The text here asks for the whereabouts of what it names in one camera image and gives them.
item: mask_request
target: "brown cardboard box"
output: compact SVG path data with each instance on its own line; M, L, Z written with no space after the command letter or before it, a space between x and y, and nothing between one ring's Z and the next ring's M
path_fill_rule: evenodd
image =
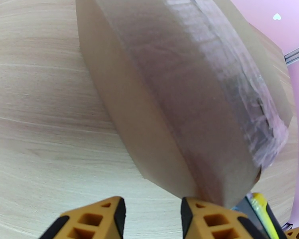
M270 78L271 81L269 84L267 83L267 86L269 89L273 89L270 92L274 93L275 91L278 92L276 95L271 95L274 97L281 97L283 101L277 100L275 102L275 105L277 107L277 110L281 116L281 118L285 121L285 124L289 126L292 114L292 108L295 109L295 101L293 99L293 90L290 84L290 76L289 71L287 68L287 64L285 61L285 57L282 53L282 50L267 36L265 36L261 31L256 29L254 26L252 26L252 29L257 33L257 37L260 39L262 45L265 47L267 56L271 60L270 65L273 66L273 71L279 78ZM286 92L288 102L292 106L291 109L289 107L285 107L284 104L286 102L285 95L283 94Z
M292 117L255 32L229 0L76 1L87 67L142 175L234 206Z

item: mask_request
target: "wooden table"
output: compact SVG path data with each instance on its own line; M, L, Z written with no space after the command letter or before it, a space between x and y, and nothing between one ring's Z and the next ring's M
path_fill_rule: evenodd
M290 134L255 187L280 222L295 190L296 118ZM93 86L75 0L0 0L0 239L38 238L61 212L114 195L126 199L126 238L181 238L180 199L142 178Z

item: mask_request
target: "clear tape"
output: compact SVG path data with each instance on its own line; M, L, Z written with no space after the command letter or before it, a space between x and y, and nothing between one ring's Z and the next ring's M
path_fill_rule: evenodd
M185 44L181 44L185 37L173 35L173 26L163 16L166 10L172 12L183 26L186 38L192 38L201 56L218 73L217 78L240 124L255 165L265 169L272 164L287 142L288 128L280 119L251 55L213 0L96 1L148 82L154 82L158 76L166 79L176 76L180 72L178 66L182 64L177 57L190 55L186 53ZM157 8L154 16L153 5ZM162 52L169 56L163 63L155 56Z

